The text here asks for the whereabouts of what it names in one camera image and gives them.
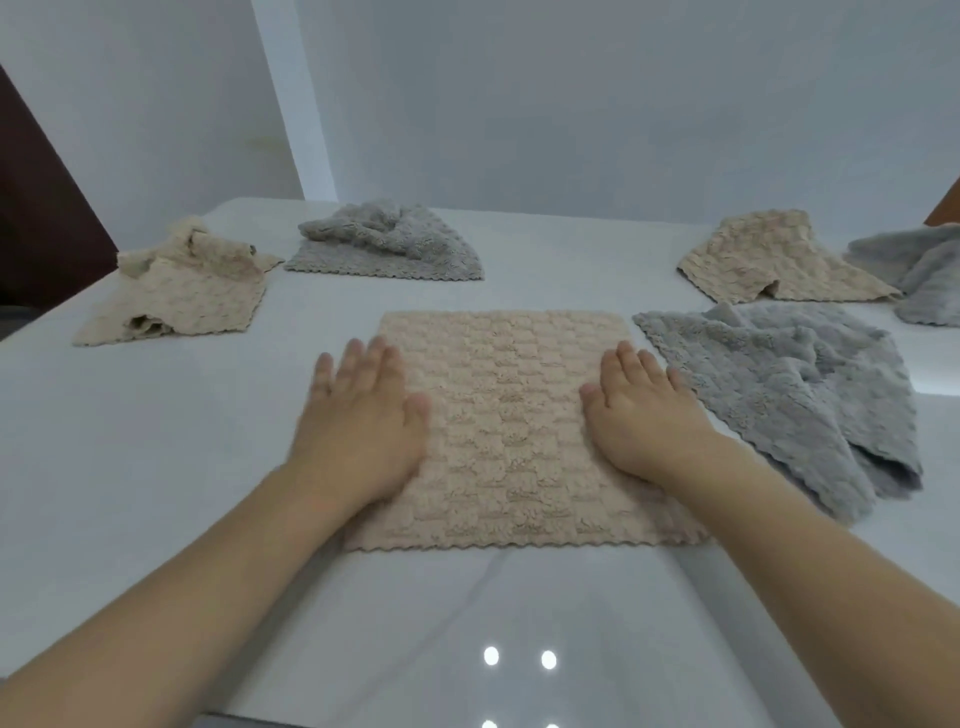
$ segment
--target white table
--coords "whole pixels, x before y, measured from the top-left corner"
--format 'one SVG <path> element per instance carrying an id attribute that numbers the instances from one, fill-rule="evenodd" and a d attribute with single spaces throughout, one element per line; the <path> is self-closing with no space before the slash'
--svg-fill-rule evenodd
<path id="1" fill-rule="evenodd" d="M 336 206 L 234 200 L 206 216 L 289 256 Z M 0 343 L 0 675 L 183 548 L 280 461 L 322 350 L 387 310 L 703 310 L 676 271 L 708 228 L 439 210 L 484 281 L 286 273 L 241 334 L 76 349 L 109 277 Z M 857 532 L 960 599 L 960 330 L 894 331 L 921 396 L 926 491 Z M 638 344 L 642 335 L 632 327 Z M 499 648 L 488 667 L 486 646 Z M 553 650 L 558 666 L 540 665 Z M 716 546 L 318 554 L 211 708 L 306 726 L 830 725 Z"/>

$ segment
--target forearm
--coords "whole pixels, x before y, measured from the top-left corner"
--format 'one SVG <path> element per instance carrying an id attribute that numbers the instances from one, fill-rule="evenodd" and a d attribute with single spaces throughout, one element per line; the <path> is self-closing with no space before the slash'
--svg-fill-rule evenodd
<path id="1" fill-rule="evenodd" d="M 167 728 L 206 688 L 313 551 L 350 515 L 298 502 L 274 473 L 196 542 L 15 673 L 5 726 Z"/>
<path id="2" fill-rule="evenodd" d="M 960 612 L 719 445 L 672 484 L 744 573 L 845 725 L 953 725 Z"/>

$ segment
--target flat beige towel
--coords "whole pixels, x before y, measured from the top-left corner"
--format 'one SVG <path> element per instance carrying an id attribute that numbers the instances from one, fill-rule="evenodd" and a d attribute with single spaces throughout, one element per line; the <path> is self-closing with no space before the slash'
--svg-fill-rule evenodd
<path id="1" fill-rule="evenodd" d="M 615 470 L 586 433 L 578 389 L 630 334 L 580 311 L 388 313 L 409 386 L 434 402 L 430 454 L 392 501 L 348 529 L 347 550 L 693 543 L 676 500 Z"/>
<path id="2" fill-rule="evenodd" d="M 799 209 L 727 217 L 678 266 L 719 303 L 767 293 L 782 301 L 875 301 L 900 292 L 817 242 Z"/>
<path id="3" fill-rule="evenodd" d="M 283 261 L 211 235 L 199 217 L 174 224 L 156 248 L 117 255 L 120 283 L 73 339 L 97 346 L 168 333 L 242 331 Z"/>

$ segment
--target finger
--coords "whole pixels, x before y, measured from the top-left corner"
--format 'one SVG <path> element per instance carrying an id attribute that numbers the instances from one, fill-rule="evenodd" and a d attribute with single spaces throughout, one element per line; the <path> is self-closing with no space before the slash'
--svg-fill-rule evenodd
<path id="1" fill-rule="evenodd" d="M 430 396 L 417 392 L 403 402 L 403 426 L 415 437 L 417 448 L 426 454 L 426 436 L 430 431 Z"/>
<path id="2" fill-rule="evenodd" d="M 334 394 L 346 392 L 353 382 L 353 373 L 356 371 L 360 357 L 363 356 L 363 342 L 360 339 L 350 339 L 347 347 L 344 349 L 344 355 L 340 359 L 340 369 L 337 370 L 337 376 L 333 379 L 330 391 Z"/>
<path id="3" fill-rule="evenodd" d="M 650 377 L 651 383 L 663 384 L 666 382 L 666 374 L 663 373 L 663 369 L 660 368 L 660 363 L 655 356 L 647 350 L 641 349 L 636 355 L 636 358 L 640 360 L 640 364 L 643 365 L 647 376 Z"/>
<path id="4" fill-rule="evenodd" d="M 610 401 L 611 394 L 627 386 L 623 365 L 613 349 L 607 349 L 600 359 L 600 386 L 607 395 L 607 401 Z"/>
<path id="5" fill-rule="evenodd" d="M 601 407 L 607 406 L 603 389 L 596 384 L 584 384 L 580 388 L 580 401 L 584 405 L 584 415 L 588 421 L 597 414 Z"/>
<path id="6" fill-rule="evenodd" d="M 670 386 L 674 388 L 675 391 L 680 392 L 683 395 L 690 395 L 693 397 L 693 390 L 690 389 L 690 385 L 686 383 L 686 377 L 681 374 L 681 371 L 676 367 L 667 367 L 666 368 L 666 378 L 670 382 Z"/>
<path id="7" fill-rule="evenodd" d="M 650 377 L 646 370 L 636 358 L 636 352 L 629 341 L 621 341 L 616 348 L 617 358 L 620 359 L 620 366 L 623 368 L 623 374 L 631 384 L 649 384 Z"/>
<path id="8" fill-rule="evenodd" d="M 387 342 L 382 336 L 374 336 L 367 347 L 366 353 L 360 357 L 356 371 L 353 373 L 354 392 L 370 392 L 376 384 L 376 378 L 380 374 L 380 361 L 383 359 L 383 351 L 387 348 Z"/>
<path id="9" fill-rule="evenodd" d="M 320 355 L 313 368 L 313 380 L 310 382 L 310 399 L 322 399 L 330 394 L 330 382 L 333 381 L 333 357 L 327 352 Z"/>
<path id="10" fill-rule="evenodd" d="M 376 390 L 396 401 L 402 401 L 407 395 L 406 366 L 397 347 L 387 347 L 383 352 Z"/>

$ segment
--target towel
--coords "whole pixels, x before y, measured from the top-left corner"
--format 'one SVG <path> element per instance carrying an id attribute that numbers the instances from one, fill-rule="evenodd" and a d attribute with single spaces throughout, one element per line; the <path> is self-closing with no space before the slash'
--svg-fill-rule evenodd
<path id="1" fill-rule="evenodd" d="M 678 267 L 718 303 L 764 293 L 783 301 L 874 301 L 900 292 L 821 247 L 798 209 L 725 218 Z"/>
<path id="2" fill-rule="evenodd" d="M 854 240 L 844 258 L 906 294 L 894 308 L 905 322 L 960 327 L 960 225 Z"/>
<path id="3" fill-rule="evenodd" d="M 838 521 L 921 487 L 913 389 L 887 331 L 823 303 L 638 313 L 697 396 Z"/>
<path id="4" fill-rule="evenodd" d="M 174 224 L 149 250 L 117 255 L 119 284 L 74 337 L 75 346 L 115 344 L 170 333 L 242 331 L 282 258 L 211 235 L 204 221 Z"/>
<path id="5" fill-rule="evenodd" d="M 409 386 L 433 398 L 429 454 L 391 501 L 348 527 L 347 550 L 697 542 L 673 498 L 590 441 L 581 384 L 629 336 L 609 313 L 388 313 Z"/>
<path id="6" fill-rule="evenodd" d="M 469 243 L 421 205 L 390 200 L 345 205 L 332 217 L 300 225 L 307 238 L 284 267 L 394 279 L 482 280 Z"/>

